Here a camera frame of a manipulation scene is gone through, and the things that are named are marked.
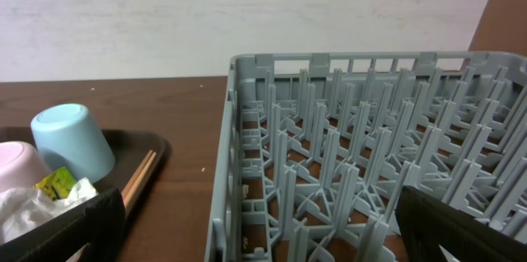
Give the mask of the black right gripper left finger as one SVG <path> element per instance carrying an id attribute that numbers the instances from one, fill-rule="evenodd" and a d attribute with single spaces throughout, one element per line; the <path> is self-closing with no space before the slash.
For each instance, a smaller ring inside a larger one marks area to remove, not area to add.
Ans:
<path id="1" fill-rule="evenodd" d="M 125 207 L 108 189 L 1 246 L 2 261 L 65 261 L 83 250 L 82 261 L 115 261 L 123 240 Z"/>

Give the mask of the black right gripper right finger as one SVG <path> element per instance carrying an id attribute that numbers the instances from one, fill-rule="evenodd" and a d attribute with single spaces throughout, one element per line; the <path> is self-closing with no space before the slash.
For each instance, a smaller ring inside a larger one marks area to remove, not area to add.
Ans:
<path id="1" fill-rule="evenodd" d="M 461 261 L 525 261 L 526 245 L 405 185 L 395 217 L 411 261 L 445 261 L 446 249 Z"/>

